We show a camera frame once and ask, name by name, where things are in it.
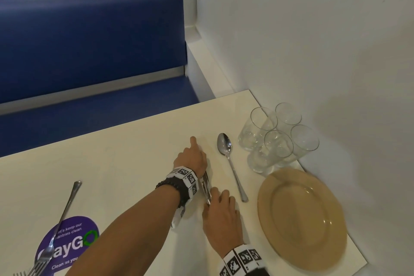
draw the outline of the purple sticker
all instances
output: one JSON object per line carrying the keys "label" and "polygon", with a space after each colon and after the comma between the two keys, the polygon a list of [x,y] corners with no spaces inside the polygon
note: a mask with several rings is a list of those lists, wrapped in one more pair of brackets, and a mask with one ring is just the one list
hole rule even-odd
{"label": "purple sticker", "polygon": [[[35,261],[49,245],[55,231],[53,227],[43,238],[36,251]],[[54,273],[68,268],[99,237],[98,226],[87,217],[74,216],[62,221],[55,238],[55,253],[42,276],[53,276]]]}

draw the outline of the oval plate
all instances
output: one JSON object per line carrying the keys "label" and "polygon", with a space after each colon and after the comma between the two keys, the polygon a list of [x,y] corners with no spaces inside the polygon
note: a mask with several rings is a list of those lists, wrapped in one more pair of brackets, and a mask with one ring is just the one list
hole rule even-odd
{"label": "oval plate", "polygon": [[257,212],[273,249],[292,265],[323,271],[339,262],[347,246],[344,213],[320,180],[282,168],[259,190]]}

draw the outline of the drinking glass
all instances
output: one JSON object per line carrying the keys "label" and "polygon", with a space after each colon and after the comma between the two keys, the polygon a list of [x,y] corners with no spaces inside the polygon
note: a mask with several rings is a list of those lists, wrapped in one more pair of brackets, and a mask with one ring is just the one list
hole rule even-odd
{"label": "drinking glass", "polygon": [[278,166],[286,166],[319,147],[319,138],[316,133],[303,124],[294,126],[291,130],[293,141],[293,153],[278,163]]}
{"label": "drinking glass", "polygon": [[292,128],[302,121],[302,115],[292,104],[280,103],[276,106],[275,112],[277,116],[276,129],[285,132],[288,136],[290,136]]}
{"label": "drinking glass", "polygon": [[262,142],[265,134],[277,126],[276,112],[269,108],[257,107],[252,110],[238,136],[238,143],[246,151],[252,151],[258,142]]}
{"label": "drinking glass", "polygon": [[266,133],[262,144],[257,145],[249,154],[247,164],[257,173],[266,172],[292,152],[293,142],[290,137],[285,132],[272,130]]}

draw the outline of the white table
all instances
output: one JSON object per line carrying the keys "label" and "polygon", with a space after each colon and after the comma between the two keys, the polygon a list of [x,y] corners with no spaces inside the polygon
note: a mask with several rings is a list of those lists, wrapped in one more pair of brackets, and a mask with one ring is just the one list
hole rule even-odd
{"label": "white table", "polygon": [[[306,275],[277,256],[257,217],[257,193],[264,177],[249,170],[248,153],[237,144],[238,133],[257,106],[251,93],[244,91],[0,158],[1,274],[30,268],[41,239],[56,224],[75,180],[81,179],[84,184],[68,217],[90,217],[102,232],[153,190],[194,135],[207,153],[212,185],[229,189],[236,197],[245,241],[256,247],[270,273]],[[241,202],[227,159],[217,151],[220,132],[233,141],[232,158],[250,198],[248,203]],[[199,193],[179,227],[169,233],[147,275],[217,275],[220,258],[202,231],[203,203],[204,196]],[[343,260],[324,275],[351,276],[365,264],[348,237]]]}

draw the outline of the blue booth seat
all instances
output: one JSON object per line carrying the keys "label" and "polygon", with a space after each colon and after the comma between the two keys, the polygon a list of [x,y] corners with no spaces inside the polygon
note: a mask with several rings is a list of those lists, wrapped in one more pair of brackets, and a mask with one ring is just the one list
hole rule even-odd
{"label": "blue booth seat", "polygon": [[[187,64],[183,0],[0,0],[0,103]],[[184,76],[0,116],[0,157],[197,103]]]}

